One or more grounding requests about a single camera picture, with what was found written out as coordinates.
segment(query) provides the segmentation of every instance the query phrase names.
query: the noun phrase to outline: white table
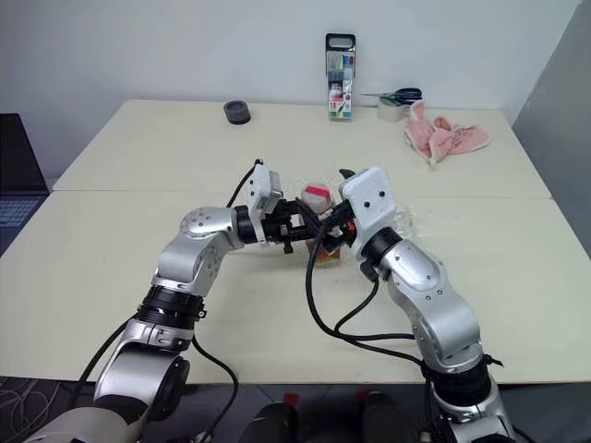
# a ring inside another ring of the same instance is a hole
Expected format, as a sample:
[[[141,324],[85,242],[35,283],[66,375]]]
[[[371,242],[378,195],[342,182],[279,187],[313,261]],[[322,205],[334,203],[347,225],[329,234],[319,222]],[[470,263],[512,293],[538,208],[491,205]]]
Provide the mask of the white table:
[[[194,191],[225,202],[256,157],[283,178],[286,195],[309,180],[340,183],[339,168],[379,165],[396,194],[417,197],[548,198],[549,192],[498,110],[428,110],[485,127],[485,149],[450,156],[430,171],[403,141],[404,124],[356,108],[331,122],[324,106],[249,104],[252,120],[227,122],[218,102],[125,102],[54,190]]]
[[[591,265],[548,198],[416,198],[417,242],[439,255],[475,309],[500,382],[591,379]],[[158,253],[180,219],[216,196],[187,192],[54,192],[0,260],[0,374],[77,378],[149,289]],[[325,336],[304,296],[303,245],[256,245],[226,257],[198,324],[203,346],[243,382],[417,382],[411,364]],[[348,252],[319,269],[329,324],[369,290]],[[385,289],[350,331],[407,331]],[[412,342],[398,349],[416,352]],[[226,382],[193,351],[189,382]]]

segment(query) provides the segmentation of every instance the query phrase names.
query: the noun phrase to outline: pink cloth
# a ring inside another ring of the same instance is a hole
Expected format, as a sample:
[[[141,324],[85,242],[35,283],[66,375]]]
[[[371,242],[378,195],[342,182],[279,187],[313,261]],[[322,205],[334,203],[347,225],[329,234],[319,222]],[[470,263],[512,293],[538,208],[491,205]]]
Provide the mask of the pink cloth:
[[[431,167],[448,154],[465,154],[487,146],[491,137],[479,126],[452,126],[444,117],[433,123],[424,118],[425,103],[421,100],[410,107],[404,133],[410,145]]]

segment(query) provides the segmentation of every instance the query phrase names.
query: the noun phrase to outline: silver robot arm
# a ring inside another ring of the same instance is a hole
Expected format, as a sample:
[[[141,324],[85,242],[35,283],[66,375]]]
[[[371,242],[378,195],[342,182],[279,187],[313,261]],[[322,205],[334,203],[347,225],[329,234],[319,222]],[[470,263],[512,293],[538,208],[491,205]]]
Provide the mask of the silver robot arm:
[[[490,361],[474,311],[450,285],[443,262],[394,231],[387,174],[371,168],[347,179],[340,191],[355,214],[352,250],[381,272],[392,300],[410,319],[423,372],[455,441],[514,438],[497,384],[488,374]]]
[[[262,164],[247,191],[248,207],[241,210],[201,208],[185,216],[99,377],[93,406],[63,413],[26,442],[132,443],[145,424],[174,412],[189,370],[180,354],[206,315],[204,298],[222,260],[245,243],[266,243],[262,221],[282,196],[277,174]]]

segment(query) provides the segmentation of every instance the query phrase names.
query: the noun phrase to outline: black roll of tape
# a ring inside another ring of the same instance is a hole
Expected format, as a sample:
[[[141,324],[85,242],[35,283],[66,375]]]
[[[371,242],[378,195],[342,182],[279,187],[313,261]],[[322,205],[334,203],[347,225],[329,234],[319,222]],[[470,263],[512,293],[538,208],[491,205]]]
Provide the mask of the black roll of tape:
[[[225,116],[232,125],[243,125],[250,121],[250,112],[245,102],[233,100],[223,106]]]

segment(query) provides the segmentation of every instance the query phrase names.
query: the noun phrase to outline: scissors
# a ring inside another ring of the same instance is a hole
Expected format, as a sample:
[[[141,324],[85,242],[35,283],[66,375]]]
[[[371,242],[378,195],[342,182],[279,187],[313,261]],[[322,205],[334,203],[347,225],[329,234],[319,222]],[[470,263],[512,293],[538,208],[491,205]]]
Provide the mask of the scissors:
[[[403,104],[413,104],[418,100],[423,100],[423,92],[419,88],[402,88],[396,92],[383,92],[378,94],[362,94],[368,97],[380,97],[391,102],[395,106]]]

